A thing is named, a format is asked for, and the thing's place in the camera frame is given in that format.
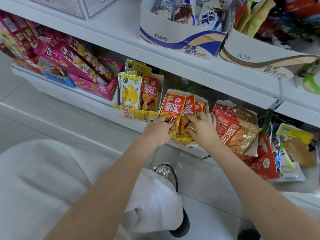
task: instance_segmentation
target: person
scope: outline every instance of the person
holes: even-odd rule
[[[317,222],[255,174],[220,141],[213,113],[200,112],[197,118],[188,118],[196,127],[196,132],[188,132],[224,171],[264,240],[320,238]],[[69,208],[44,240],[113,239],[144,163],[154,149],[172,136],[168,130],[173,124],[164,120],[161,117],[149,122],[143,133]]]

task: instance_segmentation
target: lower shelf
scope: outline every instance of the lower shelf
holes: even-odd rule
[[[64,86],[15,64],[12,64],[11,70],[15,75],[26,78],[40,92],[111,120],[115,123],[121,124],[132,130],[141,133],[147,125],[147,122],[145,121],[119,117],[122,115],[122,112],[113,109],[112,101],[100,98],[77,88]],[[191,149],[175,143],[168,144],[201,158],[204,158],[208,155],[200,147]]]

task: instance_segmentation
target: shelf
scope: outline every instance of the shelf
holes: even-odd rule
[[[285,100],[275,111],[320,128],[320,96],[296,87],[294,80],[279,80]]]
[[[69,88],[15,64],[12,64],[11,70],[15,75],[26,78],[40,92],[89,111],[90,113],[111,120],[122,126],[128,127],[134,131],[142,133],[147,125],[147,122],[145,121],[119,117],[121,115],[123,116],[123,113],[117,109],[113,109],[112,101],[95,96],[77,88]],[[208,155],[200,147],[191,149],[186,146],[177,145],[171,142],[168,142],[168,144],[201,158]]]
[[[220,59],[213,62],[201,60],[141,40],[139,10],[142,0],[119,0],[90,22],[28,0],[0,2],[4,11],[141,60],[263,109],[269,108],[279,97],[279,83],[275,77]]]

